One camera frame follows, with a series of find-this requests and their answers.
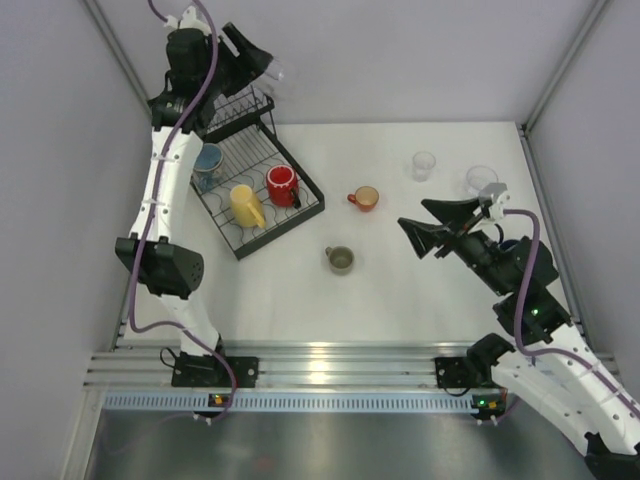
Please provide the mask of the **dark blue mug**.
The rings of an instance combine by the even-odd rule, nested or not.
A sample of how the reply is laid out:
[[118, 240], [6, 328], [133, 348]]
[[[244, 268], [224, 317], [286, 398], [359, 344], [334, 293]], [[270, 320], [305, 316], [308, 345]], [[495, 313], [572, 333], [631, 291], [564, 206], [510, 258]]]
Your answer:
[[516, 246], [519, 243], [518, 240], [516, 239], [509, 239], [509, 240], [505, 240], [503, 241], [499, 247], [501, 250], [503, 251], [508, 251], [509, 249], [513, 248], [514, 246]]

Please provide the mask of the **blue ceramic jug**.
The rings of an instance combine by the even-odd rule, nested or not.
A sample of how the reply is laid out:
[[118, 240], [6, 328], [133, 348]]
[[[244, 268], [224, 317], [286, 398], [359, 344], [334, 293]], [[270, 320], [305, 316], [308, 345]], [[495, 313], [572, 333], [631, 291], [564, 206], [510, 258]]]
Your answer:
[[193, 180], [202, 194], [211, 192], [224, 179], [224, 153], [217, 144], [205, 143], [193, 168]]

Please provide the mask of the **black wire dish rack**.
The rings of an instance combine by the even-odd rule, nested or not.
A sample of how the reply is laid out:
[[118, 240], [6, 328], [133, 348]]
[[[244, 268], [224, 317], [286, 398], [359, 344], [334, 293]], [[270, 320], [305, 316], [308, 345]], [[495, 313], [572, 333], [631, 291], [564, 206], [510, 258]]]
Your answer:
[[[222, 152], [221, 171], [208, 179], [192, 174], [192, 188], [208, 211], [236, 259], [241, 260], [325, 209], [324, 194], [278, 138], [272, 111], [274, 100], [250, 85], [215, 101], [215, 116], [205, 141]], [[299, 182], [299, 207], [278, 207], [269, 199], [267, 172], [285, 165]], [[257, 194], [266, 214], [266, 227], [242, 227], [230, 206], [233, 187], [246, 184]]]

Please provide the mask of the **red mug black handle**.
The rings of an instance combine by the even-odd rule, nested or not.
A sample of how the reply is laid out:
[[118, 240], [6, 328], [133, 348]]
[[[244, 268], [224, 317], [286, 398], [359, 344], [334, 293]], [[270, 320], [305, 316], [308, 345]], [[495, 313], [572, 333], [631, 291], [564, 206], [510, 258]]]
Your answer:
[[298, 177], [291, 166], [281, 164], [271, 167], [266, 174], [266, 186], [273, 205], [295, 209], [301, 207]]

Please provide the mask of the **yellow mug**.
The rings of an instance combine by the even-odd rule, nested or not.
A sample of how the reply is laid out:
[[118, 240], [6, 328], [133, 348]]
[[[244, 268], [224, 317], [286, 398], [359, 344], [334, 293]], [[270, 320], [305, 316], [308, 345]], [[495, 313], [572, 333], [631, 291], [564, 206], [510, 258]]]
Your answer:
[[253, 189], [239, 184], [230, 191], [231, 210], [236, 223], [243, 228], [266, 228], [266, 219], [261, 201]]

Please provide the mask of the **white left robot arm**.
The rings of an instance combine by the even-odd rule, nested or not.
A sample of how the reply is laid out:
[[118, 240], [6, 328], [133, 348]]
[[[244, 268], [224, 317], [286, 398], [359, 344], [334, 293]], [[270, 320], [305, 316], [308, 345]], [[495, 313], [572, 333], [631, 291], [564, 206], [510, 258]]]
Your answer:
[[169, 33], [164, 88], [147, 102], [152, 153], [143, 198], [130, 233], [115, 244], [117, 257], [131, 274], [129, 311], [136, 311], [137, 287], [143, 285], [169, 315], [150, 326], [166, 325], [179, 332], [180, 351], [172, 365], [175, 387], [236, 384], [221, 335], [198, 291], [204, 258], [185, 246], [183, 220], [217, 98], [249, 86], [274, 57], [233, 23], [225, 24], [223, 32], [217, 37], [211, 28], [179, 26]]

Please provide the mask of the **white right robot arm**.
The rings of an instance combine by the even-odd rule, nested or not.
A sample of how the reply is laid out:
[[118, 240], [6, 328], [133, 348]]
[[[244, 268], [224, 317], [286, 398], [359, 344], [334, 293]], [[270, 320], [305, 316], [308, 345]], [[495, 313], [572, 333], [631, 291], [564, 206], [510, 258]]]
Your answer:
[[493, 310], [506, 334], [488, 334], [466, 353], [475, 382], [528, 404], [572, 443], [594, 478], [638, 478], [639, 403], [549, 292], [559, 273], [538, 216], [490, 199], [422, 205], [436, 223], [398, 220], [415, 254], [455, 254], [502, 298]]

